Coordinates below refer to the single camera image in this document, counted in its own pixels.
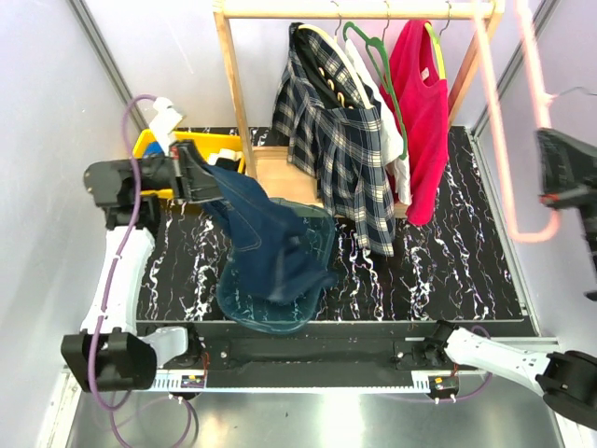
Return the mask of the blue denim skirt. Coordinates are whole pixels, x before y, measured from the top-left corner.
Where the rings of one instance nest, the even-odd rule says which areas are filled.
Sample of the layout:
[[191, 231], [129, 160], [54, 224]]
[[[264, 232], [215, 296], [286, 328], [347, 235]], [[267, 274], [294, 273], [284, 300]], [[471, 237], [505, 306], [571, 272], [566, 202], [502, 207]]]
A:
[[230, 238], [244, 292], [288, 304], [313, 288], [335, 284], [335, 275], [301, 247], [307, 227], [291, 208], [270, 200], [251, 177], [213, 165], [206, 170], [222, 199], [202, 208]]

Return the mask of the navy plaid skirt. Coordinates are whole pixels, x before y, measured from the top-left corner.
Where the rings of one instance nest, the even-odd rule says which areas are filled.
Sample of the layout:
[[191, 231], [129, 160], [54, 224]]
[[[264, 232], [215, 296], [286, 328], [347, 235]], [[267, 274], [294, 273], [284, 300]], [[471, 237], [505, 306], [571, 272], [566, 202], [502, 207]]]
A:
[[380, 104], [364, 85], [373, 104], [364, 108], [343, 63], [301, 24], [288, 28], [272, 130], [288, 147], [288, 162], [316, 179], [327, 212], [354, 222], [360, 247], [391, 257], [396, 217], [382, 164]]

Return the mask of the pink plastic hanger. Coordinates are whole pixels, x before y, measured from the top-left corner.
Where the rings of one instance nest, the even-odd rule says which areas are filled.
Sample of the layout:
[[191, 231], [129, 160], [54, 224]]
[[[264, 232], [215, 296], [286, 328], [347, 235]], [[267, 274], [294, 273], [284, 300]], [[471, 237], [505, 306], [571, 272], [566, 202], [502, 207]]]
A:
[[[593, 1], [506, 1], [480, 68], [500, 101], [478, 123], [495, 189], [496, 225], [504, 244], [551, 239], [562, 216], [539, 202], [540, 155], [535, 129], [551, 126], [596, 142], [596, 4]], [[499, 126], [492, 121], [499, 120]]]

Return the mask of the cream plastic hanger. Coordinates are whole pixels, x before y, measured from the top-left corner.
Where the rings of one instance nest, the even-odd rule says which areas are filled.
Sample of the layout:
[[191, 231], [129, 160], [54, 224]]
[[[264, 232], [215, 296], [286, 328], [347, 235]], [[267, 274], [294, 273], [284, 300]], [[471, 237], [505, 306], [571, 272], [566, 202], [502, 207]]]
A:
[[353, 64], [349, 61], [345, 52], [340, 48], [338, 43], [335, 42], [326, 31], [324, 31], [323, 29], [321, 29], [315, 25], [303, 23], [298, 27], [298, 29], [299, 30], [307, 30], [307, 31], [311, 31], [311, 32], [315, 33], [331, 47], [331, 49], [334, 51], [335, 55], [340, 59], [340, 61], [345, 66], [348, 74], [350, 75], [350, 78], [353, 80], [353, 83], [354, 83], [356, 90], [361, 98], [364, 108], [371, 109], [373, 107], [373, 104], [370, 102], [370, 100], [368, 98], [368, 94], [365, 90], [364, 84], [361, 81], [359, 75], [356, 73]]

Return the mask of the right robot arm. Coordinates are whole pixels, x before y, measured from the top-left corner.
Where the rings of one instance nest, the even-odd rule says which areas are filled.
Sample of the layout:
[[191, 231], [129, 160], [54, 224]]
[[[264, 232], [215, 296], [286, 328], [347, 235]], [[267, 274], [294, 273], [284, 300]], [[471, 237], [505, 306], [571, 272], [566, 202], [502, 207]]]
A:
[[[596, 257], [596, 147], [550, 128], [535, 132], [543, 159], [541, 202], [556, 211], [575, 208]], [[485, 370], [535, 392], [555, 413], [596, 428], [596, 358], [569, 350], [531, 352], [437, 322], [423, 358], [435, 370], [453, 362]]]

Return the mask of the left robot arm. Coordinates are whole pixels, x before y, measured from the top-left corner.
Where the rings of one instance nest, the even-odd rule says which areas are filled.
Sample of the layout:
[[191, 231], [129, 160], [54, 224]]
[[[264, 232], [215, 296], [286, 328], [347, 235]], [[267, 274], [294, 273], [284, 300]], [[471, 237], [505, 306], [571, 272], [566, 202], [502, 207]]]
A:
[[148, 390], [169, 361], [183, 370], [201, 360], [187, 329], [137, 333], [136, 310], [148, 259], [160, 227], [159, 191], [181, 203], [221, 197], [207, 162], [190, 139], [142, 159], [98, 161], [84, 186], [104, 213], [104, 265], [91, 307], [76, 334], [62, 339], [62, 357], [88, 393]]

